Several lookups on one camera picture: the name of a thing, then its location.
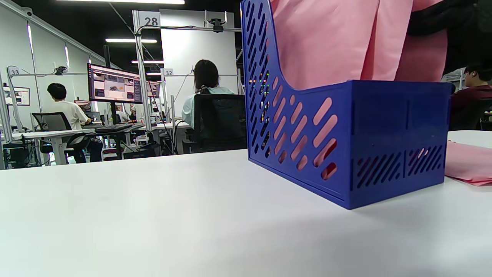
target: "dark hair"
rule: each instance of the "dark hair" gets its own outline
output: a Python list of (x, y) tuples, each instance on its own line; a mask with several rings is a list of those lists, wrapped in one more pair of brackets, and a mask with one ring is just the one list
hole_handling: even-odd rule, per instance
[(195, 65), (195, 88), (202, 94), (210, 94), (208, 90), (202, 88), (218, 87), (218, 69), (214, 63), (208, 60), (200, 60)]
[(49, 85), (48, 92), (55, 100), (63, 100), (66, 98), (66, 88), (62, 84), (53, 83)]
[(473, 65), (465, 68), (464, 73), (477, 72), (478, 78), (484, 82), (492, 80), (492, 68), (484, 65)]

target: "pink cloth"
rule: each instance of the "pink cloth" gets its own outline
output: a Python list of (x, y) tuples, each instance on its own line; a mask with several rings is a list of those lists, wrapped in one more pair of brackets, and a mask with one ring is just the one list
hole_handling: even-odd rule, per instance
[(445, 174), (474, 186), (492, 185), (492, 149), (448, 141)]
[[(422, 10), (442, 0), (415, 0), (412, 11)], [(446, 31), (428, 37), (407, 36), (396, 81), (439, 82), (446, 65)]]
[(412, 10), (442, 0), (271, 0), (280, 67), (305, 90), (351, 79), (441, 80), (447, 36), (406, 37)]
[(360, 79), (379, 0), (274, 0), (280, 66), (305, 90)]

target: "number 28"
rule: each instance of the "number 28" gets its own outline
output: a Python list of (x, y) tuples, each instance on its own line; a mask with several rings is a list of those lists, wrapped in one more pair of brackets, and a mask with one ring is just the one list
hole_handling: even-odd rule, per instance
[(155, 17), (153, 17), (153, 18), (146, 17), (145, 20), (147, 20), (147, 23), (145, 25), (157, 26), (157, 18), (155, 18)]

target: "black ceiling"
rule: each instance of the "black ceiling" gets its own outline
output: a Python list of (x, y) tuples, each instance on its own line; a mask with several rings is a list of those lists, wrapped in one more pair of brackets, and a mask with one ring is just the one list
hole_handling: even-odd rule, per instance
[[(32, 8), (34, 15), (69, 35), (92, 51), (104, 56), (106, 38), (133, 38), (132, 32), (108, 2), (78, 2), (57, 0), (13, 0), (22, 7)], [(236, 27), (240, 26), (241, 0), (185, 0), (184, 5), (118, 3), (112, 5), (123, 19), (133, 27), (132, 10), (158, 11), (162, 9), (208, 10), (234, 12)], [(158, 43), (145, 44), (145, 59), (162, 60), (160, 32), (145, 30), (143, 38), (154, 38)], [(134, 44), (109, 43), (111, 62), (129, 71), (138, 71), (130, 61), (136, 60)], [(236, 48), (241, 49), (241, 36), (236, 35)]]

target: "white wall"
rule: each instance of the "white wall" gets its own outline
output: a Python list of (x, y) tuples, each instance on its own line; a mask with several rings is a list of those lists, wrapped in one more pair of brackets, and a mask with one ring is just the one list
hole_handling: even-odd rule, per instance
[[(2, 82), (8, 83), (6, 74), (7, 66), (18, 66), (29, 73), (34, 73), (27, 21), (2, 6), (0, 6), (0, 37), (2, 38), (2, 43), (0, 43), (0, 73)], [(19, 106), (21, 121), (26, 127), (30, 128), (30, 112), (39, 112), (35, 79), (34, 77), (15, 77), (12, 81), (16, 87), (27, 87), (31, 89), (31, 106)], [(13, 108), (11, 106), (9, 110), (11, 125), (17, 125), (12, 115)]]
[[(186, 10), (160, 10), (161, 24), (163, 26), (188, 26), (203, 27), (205, 12)], [(208, 18), (224, 19), (224, 13), (208, 12)], [(234, 14), (227, 14), (229, 22), (226, 28), (234, 28)], [(232, 32), (220, 34), (212, 31), (184, 31), (162, 30), (162, 51), (166, 68), (174, 69), (174, 74), (188, 74), (191, 67), (202, 59), (210, 60), (217, 65), (219, 74), (236, 74), (236, 43)], [(167, 93), (176, 96), (184, 77), (168, 77)], [(193, 77), (186, 78), (183, 89), (176, 98), (175, 107), (177, 116), (181, 116), (181, 110), (185, 98), (194, 93)], [(238, 91), (236, 77), (221, 77), (220, 86), (227, 87), (233, 92)]]
[[(68, 49), (70, 73), (85, 73), (85, 75), (80, 76), (19, 76), (13, 78), (14, 86), (31, 89), (31, 105), (19, 106), (19, 114), (23, 125), (32, 129), (30, 114), (43, 112), (53, 104), (53, 100), (46, 90), (49, 84), (56, 82), (65, 85), (67, 101), (74, 101), (77, 98), (88, 100), (87, 62), (90, 58), (93, 63), (103, 65), (104, 61), (99, 55), (35, 16), (30, 17), (31, 21), (37, 23), (31, 23), (33, 60), (27, 19), (14, 11), (19, 9), (18, 5), (9, 0), (0, 0), (0, 37), (3, 38), (2, 43), (0, 43), (0, 73), (3, 82), (7, 82), (6, 67), (10, 65), (37, 74), (52, 73), (54, 71), (53, 62), (56, 63), (57, 67), (67, 66), (65, 46)], [(106, 103), (97, 103), (94, 106), (98, 106), (102, 111), (106, 108)], [(10, 107), (11, 124), (17, 125), (12, 110)]]

